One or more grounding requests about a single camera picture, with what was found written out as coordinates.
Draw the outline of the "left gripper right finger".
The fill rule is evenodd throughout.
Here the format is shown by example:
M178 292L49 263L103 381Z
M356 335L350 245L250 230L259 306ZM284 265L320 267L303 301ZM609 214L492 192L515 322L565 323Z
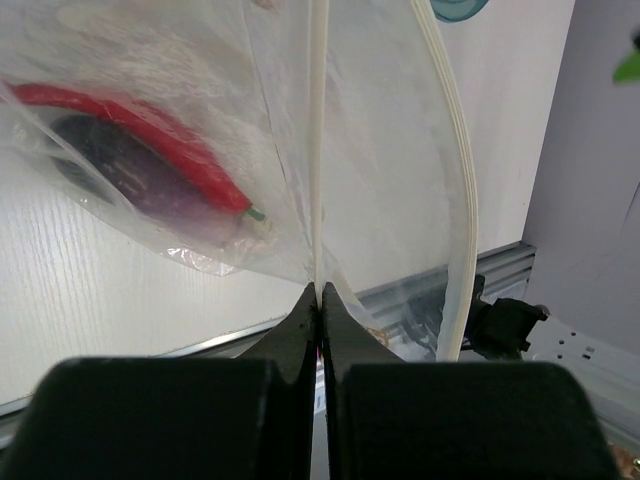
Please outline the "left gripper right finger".
M322 300L334 479L616 479L578 381L545 362L406 362Z

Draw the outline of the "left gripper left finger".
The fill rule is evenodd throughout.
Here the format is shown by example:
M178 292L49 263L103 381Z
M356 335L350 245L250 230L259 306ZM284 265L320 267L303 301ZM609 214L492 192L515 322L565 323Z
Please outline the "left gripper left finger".
M236 358L76 358L44 377L5 479L306 479L316 294Z

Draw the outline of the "red chili pepper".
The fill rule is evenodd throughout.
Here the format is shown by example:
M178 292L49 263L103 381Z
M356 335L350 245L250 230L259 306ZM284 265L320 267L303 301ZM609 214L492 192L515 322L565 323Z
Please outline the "red chili pepper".
M90 94L51 84L9 84L7 88L24 105L70 109L124 128L164 157L212 206L256 221L266 219L195 130L158 107L128 95Z

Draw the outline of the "clear zip top bag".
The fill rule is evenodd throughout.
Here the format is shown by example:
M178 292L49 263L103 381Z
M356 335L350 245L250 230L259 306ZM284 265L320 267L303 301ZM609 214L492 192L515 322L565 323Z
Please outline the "clear zip top bag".
M271 224L265 240L186 240L110 184L106 202L51 160L98 171L50 124L74 110L28 106L9 84L43 83L148 102L195 130ZM427 1L5 1L3 147L84 209L194 269L332 283L380 333L362 294L435 272L431 314L402 314L398 354L458 358L477 236L469 139Z

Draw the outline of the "purple eggplant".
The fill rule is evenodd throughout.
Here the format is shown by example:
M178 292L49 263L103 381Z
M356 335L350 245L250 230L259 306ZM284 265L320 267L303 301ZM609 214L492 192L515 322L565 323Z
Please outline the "purple eggplant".
M224 247L241 238L265 240L271 224L254 210L230 214L211 206L198 188L152 149L120 126L87 115L67 115L50 124L101 175L96 180L68 159L62 148L51 157L70 182L110 202L107 184L136 210L186 240Z

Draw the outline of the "green bell pepper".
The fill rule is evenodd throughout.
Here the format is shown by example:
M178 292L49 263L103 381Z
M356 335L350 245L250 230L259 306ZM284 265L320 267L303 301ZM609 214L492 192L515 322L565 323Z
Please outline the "green bell pepper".
M640 53L631 51L614 69L612 80L615 84L637 83L640 80Z

